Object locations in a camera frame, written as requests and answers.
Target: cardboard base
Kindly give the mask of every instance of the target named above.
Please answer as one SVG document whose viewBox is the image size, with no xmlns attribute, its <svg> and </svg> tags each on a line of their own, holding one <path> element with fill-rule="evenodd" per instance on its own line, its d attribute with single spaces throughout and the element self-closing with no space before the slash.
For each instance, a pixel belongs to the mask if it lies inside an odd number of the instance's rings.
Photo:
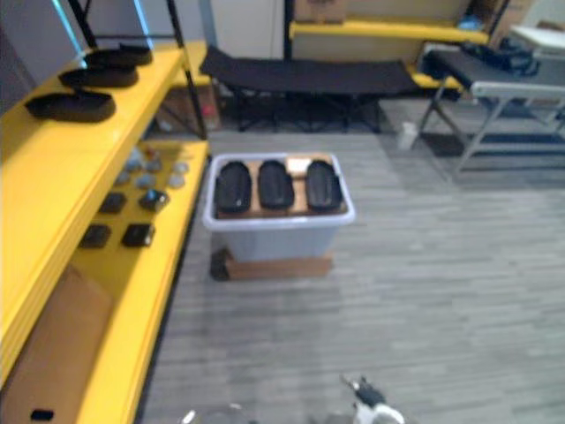
<svg viewBox="0 0 565 424">
<path fill-rule="evenodd" d="M 258 262 L 237 262 L 229 253 L 226 253 L 224 256 L 224 267 L 229 280 L 325 276 L 332 269 L 333 263 L 331 254 L 326 254 L 319 258 L 295 258 Z"/>
<path fill-rule="evenodd" d="M 111 311 L 98 283 L 67 268 L 3 387 L 0 421 L 75 422 Z"/>
</svg>

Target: shelf board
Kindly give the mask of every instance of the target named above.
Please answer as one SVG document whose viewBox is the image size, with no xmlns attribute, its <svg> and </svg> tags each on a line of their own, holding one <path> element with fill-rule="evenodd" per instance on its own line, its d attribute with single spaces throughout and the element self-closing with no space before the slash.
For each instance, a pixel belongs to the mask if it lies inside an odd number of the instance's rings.
<svg viewBox="0 0 565 424">
<path fill-rule="evenodd" d="M 204 57 L 206 57 L 207 53 L 206 42 L 186 42 L 185 49 L 190 64 L 192 82 L 196 87 L 209 86 L 212 80 L 209 76 L 200 72 L 200 65 L 204 62 Z M 173 81 L 173 87 L 186 87 L 186 76 L 182 70 L 177 72 L 177 76 Z"/>
<path fill-rule="evenodd" d="M 488 34 L 467 31 L 442 23 L 417 24 L 406 22 L 347 19 L 342 24 L 290 23 L 290 38 L 297 34 L 339 35 L 357 37 L 389 37 L 437 42 L 488 42 Z"/>
<path fill-rule="evenodd" d="M 112 94 L 117 110 L 101 123 L 40 120 L 27 112 L 30 97 L 70 91 L 57 77 L 2 116 L 2 384 L 181 64 L 179 49 L 154 51 L 153 62 L 138 67 L 134 86 L 102 90 Z"/>
<path fill-rule="evenodd" d="M 133 181 L 125 188 L 127 202 L 119 215 L 96 215 L 112 233 L 103 249 L 77 249 L 71 263 L 99 282 L 115 300 L 114 312 L 98 353 L 79 412 L 78 424 L 115 424 L 133 421 L 162 313 L 169 297 L 177 259 L 207 161 L 207 143 L 161 141 L 163 171 L 156 188 L 170 196 L 170 203 L 155 214 L 139 207 L 144 193 Z M 188 162 L 186 184 L 166 186 L 176 160 Z M 128 248 L 120 240 L 129 223 L 152 222 L 156 228 L 151 246 Z"/>
</svg>

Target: gray carpet floor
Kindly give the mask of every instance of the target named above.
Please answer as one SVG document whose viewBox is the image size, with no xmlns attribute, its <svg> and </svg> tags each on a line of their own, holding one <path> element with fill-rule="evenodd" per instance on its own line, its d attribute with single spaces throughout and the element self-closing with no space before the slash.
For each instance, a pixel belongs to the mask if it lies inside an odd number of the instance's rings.
<svg viewBox="0 0 565 424">
<path fill-rule="evenodd" d="M 200 201 L 138 423 L 228 403 L 260 423 L 323 422 L 351 409 L 340 373 L 366 375 L 411 423 L 565 422 L 565 172 L 450 180 L 448 160 L 386 134 L 210 144 L 333 152 L 358 218 L 327 277 L 217 282 Z"/>
</svg>

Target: black square object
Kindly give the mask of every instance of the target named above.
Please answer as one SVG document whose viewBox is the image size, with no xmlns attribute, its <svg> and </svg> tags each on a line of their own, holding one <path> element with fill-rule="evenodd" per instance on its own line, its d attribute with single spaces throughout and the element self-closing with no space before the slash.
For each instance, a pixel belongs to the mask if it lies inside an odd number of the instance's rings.
<svg viewBox="0 0 565 424">
<path fill-rule="evenodd" d="M 130 223 L 125 230 L 122 244 L 128 247 L 150 246 L 155 234 L 151 223 Z"/>
<path fill-rule="evenodd" d="M 150 188 L 139 198 L 138 203 L 143 209 L 159 212 L 167 203 L 169 203 L 169 200 L 170 197 L 165 192 L 160 192 L 159 190 Z"/>
<path fill-rule="evenodd" d="M 108 193 L 98 212 L 101 214 L 119 214 L 126 202 L 123 193 Z"/>
<path fill-rule="evenodd" d="M 85 249 L 100 249 L 106 246 L 112 230 L 108 225 L 93 224 L 87 228 L 87 232 L 82 236 L 79 247 Z"/>
</svg>

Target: plastic storage bin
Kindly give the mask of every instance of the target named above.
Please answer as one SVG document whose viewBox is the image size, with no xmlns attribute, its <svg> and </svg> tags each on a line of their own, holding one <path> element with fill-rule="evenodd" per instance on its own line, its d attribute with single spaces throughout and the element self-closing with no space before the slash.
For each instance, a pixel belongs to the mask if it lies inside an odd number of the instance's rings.
<svg viewBox="0 0 565 424">
<path fill-rule="evenodd" d="M 322 256 L 339 227 L 355 220 L 355 208 L 345 185 L 342 170 L 331 155 L 339 176 L 343 201 L 342 214 L 324 216 L 286 216 L 280 218 L 216 219 L 214 205 L 215 179 L 229 161 L 284 161 L 288 153 L 255 153 L 218 155 L 211 164 L 204 209 L 204 226 L 221 235 L 238 262 L 269 261 Z"/>
</svg>

